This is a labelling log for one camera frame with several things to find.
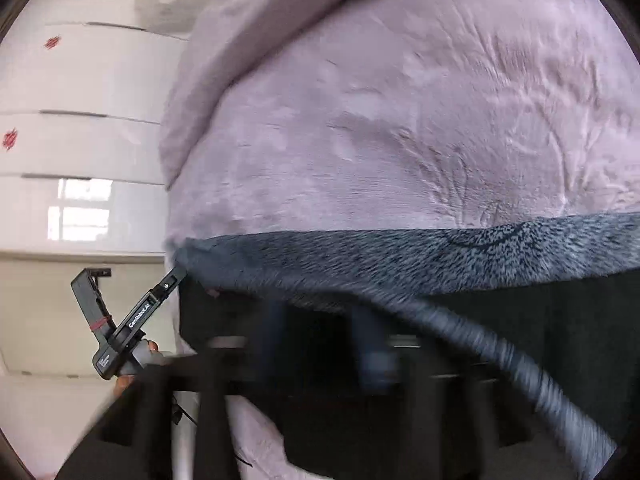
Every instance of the finger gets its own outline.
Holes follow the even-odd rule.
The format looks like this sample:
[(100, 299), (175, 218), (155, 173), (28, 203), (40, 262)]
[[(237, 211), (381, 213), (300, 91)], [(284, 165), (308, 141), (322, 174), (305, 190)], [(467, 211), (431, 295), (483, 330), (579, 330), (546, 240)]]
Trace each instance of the finger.
[(113, 394), (118, 397), (124, 390), (133, 382), (133, 375), (122, 375), (116, 380), (116, 385), (113, 388)]

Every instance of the red sticker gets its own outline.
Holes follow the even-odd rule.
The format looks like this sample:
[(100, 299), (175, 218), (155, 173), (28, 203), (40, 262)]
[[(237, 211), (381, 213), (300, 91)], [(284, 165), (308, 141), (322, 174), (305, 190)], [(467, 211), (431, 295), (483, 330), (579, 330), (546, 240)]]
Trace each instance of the red sticker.
[(2, 140), (2, 147), (9, 151), (12, 147), (15, 146), (15, 139), (18, 138), (18, 130), (15, 128), (10, 132), (4, 134), (4, 139)]
[(44, 44), (44, 47), (47, 50), (51, 50), (53, 47), (55, 47), (58, 43), (60, 43), (60, 36), (54, 36), (53, 38), (49, 38), (47, 40), (47, 43)]

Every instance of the white wall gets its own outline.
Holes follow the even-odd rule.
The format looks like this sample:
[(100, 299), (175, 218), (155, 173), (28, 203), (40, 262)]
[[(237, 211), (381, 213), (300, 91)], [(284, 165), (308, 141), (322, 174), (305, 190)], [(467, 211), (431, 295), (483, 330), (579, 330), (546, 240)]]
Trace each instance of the white wall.
[(100, 379), (0, 376), (0, 428), (29, 471), (58, 471), (110, 398)]

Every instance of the glossy cabinet door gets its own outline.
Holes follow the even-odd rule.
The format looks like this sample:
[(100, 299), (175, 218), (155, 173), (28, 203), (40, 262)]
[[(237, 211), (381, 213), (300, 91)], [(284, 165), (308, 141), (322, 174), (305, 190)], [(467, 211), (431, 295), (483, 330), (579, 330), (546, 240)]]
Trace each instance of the glossy cabinet door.
[(47, 25), (3, 61), (0, 114), (63, 110), (160, 123), (185, 46), (128, 28)]
[(164, 187), (0, 176), (0, 252), (163, 254)]
[(158, 124), (72, 114), (0, 116), (0, 175), (105, 178), (144, 184), (164, 181)]

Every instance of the cabinet drawer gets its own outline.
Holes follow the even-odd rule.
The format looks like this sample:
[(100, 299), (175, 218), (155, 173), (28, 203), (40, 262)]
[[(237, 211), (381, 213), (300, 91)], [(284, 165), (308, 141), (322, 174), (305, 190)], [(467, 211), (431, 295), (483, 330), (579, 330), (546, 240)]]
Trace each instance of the cabinet drawer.
[(107, 178), (162, 184), (159, 126), (110, 118), (15, 114), (0, 116), (0, 175)]
[(47, 25), (5, 66), (0, 113), (64, 110), (159, 123), (186, 42), (140, 30)]

